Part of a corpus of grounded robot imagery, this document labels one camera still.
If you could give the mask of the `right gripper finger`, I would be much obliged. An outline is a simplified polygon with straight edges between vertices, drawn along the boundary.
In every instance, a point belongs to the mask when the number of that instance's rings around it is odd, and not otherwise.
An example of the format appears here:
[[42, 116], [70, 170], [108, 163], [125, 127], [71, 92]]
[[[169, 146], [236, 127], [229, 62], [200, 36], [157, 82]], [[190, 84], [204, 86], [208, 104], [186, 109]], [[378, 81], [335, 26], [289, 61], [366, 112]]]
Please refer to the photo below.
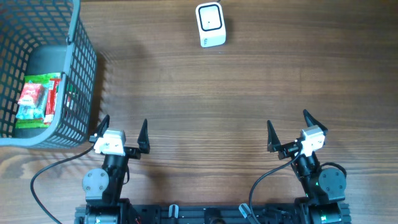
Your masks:
[[328, 128], [315, 119], [307, 110], [303, 110], [303, 116], [308, 127], [318, 126], [323, 131], [323, 134], [327, 135]]
[[276, 134], [276, 131], [272, 125], [271, 120], [267, 121], [267, 133], [268, 133], [267, 150], [269, 152], [279, 151], [281, 144]]

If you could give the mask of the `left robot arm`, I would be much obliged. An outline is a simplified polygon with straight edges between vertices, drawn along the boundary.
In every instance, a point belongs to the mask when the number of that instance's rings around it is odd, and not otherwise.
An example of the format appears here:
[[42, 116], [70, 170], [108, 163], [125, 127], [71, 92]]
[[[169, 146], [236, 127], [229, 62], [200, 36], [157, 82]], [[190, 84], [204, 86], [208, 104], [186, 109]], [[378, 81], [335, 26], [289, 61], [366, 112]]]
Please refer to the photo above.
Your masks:
[[129, 182], [128, 162], [150, 153], [147, 120], [145, 119], [138, 146], [126, 146], [123, 130], [109, 128], [106, 116], [89, 137], [95, 153], [104, 155], [100, 168], [89, 170], [83, 180], [86, 206], [75, 211], [75, 223], [140, 223], [141, 216], [128, 198], [121, 198], [124, 184]]

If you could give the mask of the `red teal snack packet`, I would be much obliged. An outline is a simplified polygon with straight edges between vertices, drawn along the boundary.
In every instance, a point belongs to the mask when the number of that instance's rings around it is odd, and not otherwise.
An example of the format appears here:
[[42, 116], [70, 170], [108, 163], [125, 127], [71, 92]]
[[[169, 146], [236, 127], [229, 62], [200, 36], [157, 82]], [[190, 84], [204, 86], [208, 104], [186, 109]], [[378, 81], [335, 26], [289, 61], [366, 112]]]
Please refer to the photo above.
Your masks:
[[17, 119], [44, 119], [48, 88], [41, 83], [26, 83], [19, 98]]

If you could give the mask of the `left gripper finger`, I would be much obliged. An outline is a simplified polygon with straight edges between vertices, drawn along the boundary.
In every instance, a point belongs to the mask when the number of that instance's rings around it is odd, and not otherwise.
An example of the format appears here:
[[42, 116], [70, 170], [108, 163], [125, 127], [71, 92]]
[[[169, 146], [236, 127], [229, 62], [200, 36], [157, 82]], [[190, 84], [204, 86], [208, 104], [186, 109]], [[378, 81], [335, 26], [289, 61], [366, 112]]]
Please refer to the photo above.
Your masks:
[[150, 142], [148, 136], [148, 128], [147, 128], [147, 120], [145, 119], [142, 128], [137, 139], [137, 143], [139, 145], [140, 153], [149, 154], [150, 153]]
[[102, 122], [96, 127], [94, 136], [103, 136], [106, 130], [109, 128], [110, 116], [107, 114]]

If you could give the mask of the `red stick sachet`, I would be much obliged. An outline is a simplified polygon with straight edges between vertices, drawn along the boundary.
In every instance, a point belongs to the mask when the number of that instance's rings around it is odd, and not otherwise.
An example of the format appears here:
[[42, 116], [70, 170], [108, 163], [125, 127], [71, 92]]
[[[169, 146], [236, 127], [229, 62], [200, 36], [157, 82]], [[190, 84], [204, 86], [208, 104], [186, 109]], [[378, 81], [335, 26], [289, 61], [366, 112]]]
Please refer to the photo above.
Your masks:
[[47, 104], [45, 111], [44, 124], [50, 125], [55, 116], [58, 87], [62, 80], [60, 78], [52, 78], [49, 81], [49, 90], [47, 96]]

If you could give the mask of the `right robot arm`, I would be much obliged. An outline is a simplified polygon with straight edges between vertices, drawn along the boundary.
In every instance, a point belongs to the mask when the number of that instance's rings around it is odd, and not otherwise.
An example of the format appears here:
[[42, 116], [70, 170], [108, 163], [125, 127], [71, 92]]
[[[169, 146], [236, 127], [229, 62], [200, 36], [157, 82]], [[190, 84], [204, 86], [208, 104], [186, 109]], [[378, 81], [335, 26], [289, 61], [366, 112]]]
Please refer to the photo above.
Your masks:
[[326, 126], [303, 110], [307, 127], [300, 137], [281, 144], [271, 123], [267, 122], [268, 151], [280, 160], [291, 159], [291, 167], [305, 192], [293, 203], [268, 203], [261, 221], [271, 223], [344, 224], [351, 223], [349, 205], [344, 203], [347, 172], [334, 162], [321, 164], [315, 151], [325, 145]]

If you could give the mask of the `green candy bag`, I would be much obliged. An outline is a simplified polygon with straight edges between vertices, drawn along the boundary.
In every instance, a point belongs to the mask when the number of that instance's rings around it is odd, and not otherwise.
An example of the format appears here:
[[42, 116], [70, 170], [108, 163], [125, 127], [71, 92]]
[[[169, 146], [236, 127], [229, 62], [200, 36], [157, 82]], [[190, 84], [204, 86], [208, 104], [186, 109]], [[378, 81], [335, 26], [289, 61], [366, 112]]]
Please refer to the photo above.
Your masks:
[[[60, 78], [60, 73], [47, 73], [42, 75], [28, 75], [25, 76], [25, 84], [26, 83], [41, 83], [45, 85], [49, 90], [49, 81], [52, 78]], [[29, 128], [47, 128], [50, 125], [44, 124], [44, 119], [26, 119], [21, 120], [17, 119], [16, 128], [17, 129], [29, 129]]]

